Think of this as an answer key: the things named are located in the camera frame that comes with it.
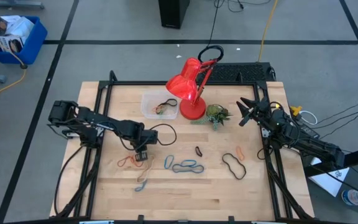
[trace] blue plastic crate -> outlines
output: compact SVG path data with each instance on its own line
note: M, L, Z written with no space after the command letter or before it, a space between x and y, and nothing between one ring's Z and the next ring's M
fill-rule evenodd
M37 16L26 16L28 20L34 23L34 26L27 38L23 49L19 53L15 53L23 63L31 65L37 58L38 52L40 52L41 46L47 37L48 31L40 22L40 18ZM9 52L3 52L0 48L0 62L1 63L16 63L20 62L11 55Z

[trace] small potted plant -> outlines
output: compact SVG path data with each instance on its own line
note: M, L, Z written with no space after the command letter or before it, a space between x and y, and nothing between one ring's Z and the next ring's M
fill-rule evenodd
M213 104L208 105L206 108L206 116L204 118L201 118L197 121L192 121L192 124L205 124L207 121L212 122L213 129L216 131L218 129L219 123L224 125L223 121L228 121L230 118L229 116L232 116L232 114L229 113L229 111L224 108L221 105Z

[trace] lamp arm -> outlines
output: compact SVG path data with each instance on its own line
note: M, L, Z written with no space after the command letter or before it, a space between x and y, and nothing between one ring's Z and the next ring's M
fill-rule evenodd
M205 72L205 71L207 71L206 72L206 75L205 75L205 77L204 77L204 80L203 80L203 82L201 83L201 85L198 87L198 91L197 91L197 97L193 100L193 104L195 104L197 101L198 101L198 99L200 98L200 96L201 96L201 94L202 94L202 92L203 92L203 90L204 90L204 86L205 86L205 84L206 84L206 82L208 81L208 79L209 79L209 76L212 74L212 69L213 69L213 67L215 66L215 64L216 64L216 59L214 59L214 60L209 60L209 61L207 61L207 62L203 62L202 64L201 64L201 70L200 70L200 72L198 73L198 75L199 74L201 74L201 73L203 73L203 72Z

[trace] wooden tabletop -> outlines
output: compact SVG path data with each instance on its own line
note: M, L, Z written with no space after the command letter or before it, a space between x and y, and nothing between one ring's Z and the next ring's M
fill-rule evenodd
M78 104L93 108L97 86L98 82L84 82ZM240 97L253 99L252 87L206 86L202 97L207 105L220 104L233 114L231 120L217 131L213 131L210 123L190 124L180 114L174 120L146 119L140 112L143 92L164 89L165 86L113 86L108 116L143 122L146 129L168 123L176 129L178 139L171 146L148 145L149 157L155 156L154 168L150 171L145 189L135 192L134 189L140 186L135 179L144 166L138 168L128 161L123 167L118 167L117 161L133 155L133 152L124 149L114 133L106 131L91 218L136 220L138 215L144 215L146 220L227 220L228 216L234 215L237 221L274 220L265 161L257 158L257 151L262 148L259 127L254 121L249 121L244 127L238 125L241 114L236 101ZM268 92L270 101L279 101L288 112L283 83L268 83ZM157 130L162 142L173 140L170 128L162 126ZM203 157L196 155L195 146L201 149ZM236 155L236 146L242 148L245 156L242 164L247 174L242 180L235 179L221 159L227 152ZM63 163L78 147L79 139L68 141ZM281 152L289 191L305 211L314 216L299 155L286 149ZM82 150L63 173L58 194L59 210L78 188L84 154L85 150ZM164 160L170 154L175 156L174 164L185 159L195 159L205 166L205 171L194 174L174 173L164 169ZM229 157L225 159L232 164L238 175L242 174L243 171L234 160ZM281 216L285 217L278 188L277 192ZM87 197L88 193L85 193L84 202ZM82 206L82 214L85 213L85 207Z

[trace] gray floor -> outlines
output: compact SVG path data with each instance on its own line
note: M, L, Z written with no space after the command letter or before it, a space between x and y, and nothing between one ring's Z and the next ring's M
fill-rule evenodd
M0 15L39 16L48 30L47 39L59 40L73 0L43 2L43 11L0 9ZM358 1L346 2L358 26ZM272 3L246 6L241 13L228 11L225 3L218 11L214 39L260 40ZM214 10L212 1L192 0L183 27L175 30L160 26L157 0L80 0L67 39L208 39ZM267 39L356 40L356 37L337 0L280 0ZM119 80L168 80L181 70L186 58L197 56L204 47L204 44L65 45L5 222L49 215L66 144L45 125L54 100L76 100L81 82L107 79L110 70L115 71ZM258 45L223 47L223 62L257 60ZM44 45L25 80L0 94L0 204L56 49L57 45ZM358 102L358 45L266 45L263 61L270 62L277 79L284 82L290 104L301 105L320 119ZM17 80L21 72L15 65L0 64L0 73L8 76L7 84ZM326 134L337 126L320 133ZM358 150L358 119L325 140L348 151ZM315 185L309 187L317 217L358 223L357 213L327 204Z

